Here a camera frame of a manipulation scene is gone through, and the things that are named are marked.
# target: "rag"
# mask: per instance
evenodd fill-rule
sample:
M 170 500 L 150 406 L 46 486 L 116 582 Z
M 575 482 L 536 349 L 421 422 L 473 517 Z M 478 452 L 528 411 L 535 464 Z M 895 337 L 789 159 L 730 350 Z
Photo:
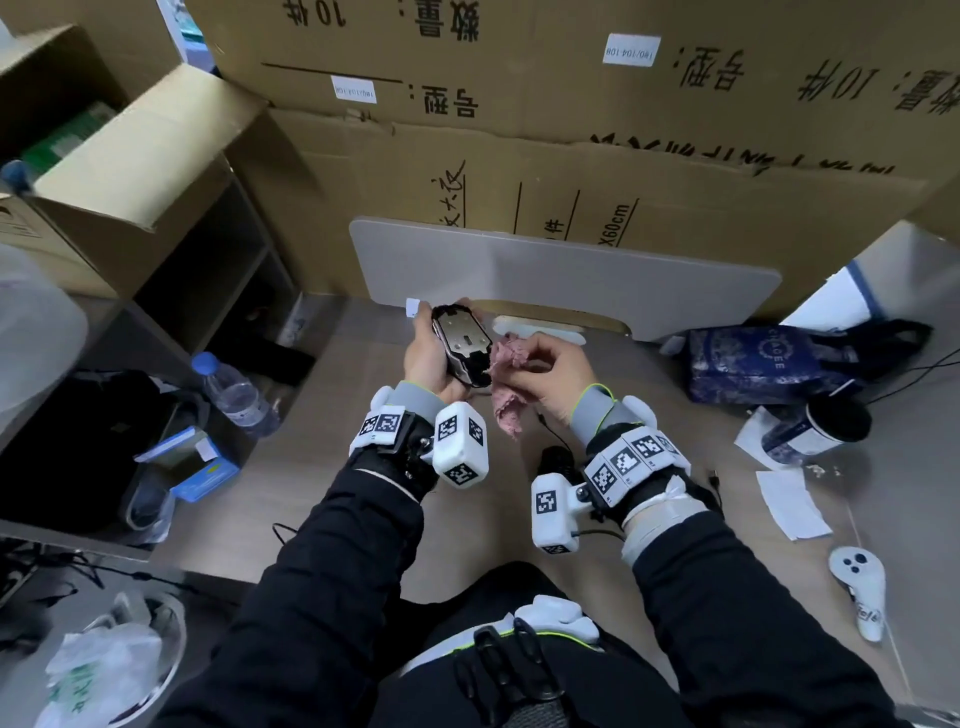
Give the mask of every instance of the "rag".
M 499 378 L 507 370 L 526 367 L 529 354 L 520 346 L 521 341 L 515 334 L 507 334 L 503 341 L 494 342 L 490 350 L 493 416 L 500 429 L 514 439 L 522 431 L 520 414 L 530 403 L 529 395 L 503 383 Z

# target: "person's left hand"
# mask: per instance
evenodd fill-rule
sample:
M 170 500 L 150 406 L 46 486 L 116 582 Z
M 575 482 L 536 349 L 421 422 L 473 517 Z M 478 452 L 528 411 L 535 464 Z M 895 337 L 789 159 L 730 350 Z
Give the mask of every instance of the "person's left hand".
M 469 306 L 466 299 L 457 303 Z M 432 311 L 429 303 L 420 302 L 414 319 L 414 340 L 403 355 L 403 378 L 433 392 L 444 404 L 452 404 L 465 400 L 468 388 L 447 373 L 446 352 L 433 332 Z

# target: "blue bottle cap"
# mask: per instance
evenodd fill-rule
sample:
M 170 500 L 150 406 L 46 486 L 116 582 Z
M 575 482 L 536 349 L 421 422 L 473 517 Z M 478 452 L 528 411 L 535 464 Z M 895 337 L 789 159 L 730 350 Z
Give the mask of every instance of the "blue bottle cap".
M 220 369 L 220 359 L 210 352 L 200 352 L 191 362 L 193 371 L 199 375 L 210 376 Z

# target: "black and silver device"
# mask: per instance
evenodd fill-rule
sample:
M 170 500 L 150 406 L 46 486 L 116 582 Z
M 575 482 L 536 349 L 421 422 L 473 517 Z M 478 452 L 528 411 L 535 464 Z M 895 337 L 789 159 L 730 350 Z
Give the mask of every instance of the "black and silver device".
M 473 312 L 459 303 L 435 306 L 433 330 L 446 349 L 450 373 L 468 387 L 489 387 L 492 341 Z

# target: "hand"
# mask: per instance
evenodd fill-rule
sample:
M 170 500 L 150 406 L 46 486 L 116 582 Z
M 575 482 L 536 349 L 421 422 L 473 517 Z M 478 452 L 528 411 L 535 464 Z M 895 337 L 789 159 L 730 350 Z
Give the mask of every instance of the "hand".
M 527 351 L 530 361 L 536 359 L 551 365 L 550 371 L 537 373 L 509 369 L 499 372 L 497 379 L 529 392 L 554 417 L 569 425 L 580 396 L 596 383 L 596 375 L 584 350 L 545 333 L 535 333 L 524 339 L 520 346 Z
M 421 301 L 414 319 L 414 340 L 403 355 L 403 378 L 433 392 L 444 404 L 453 404 L 465 400 L 468 389 L 446 371 L 446 351 L 433 332 L 432 315 L 430 304 Z

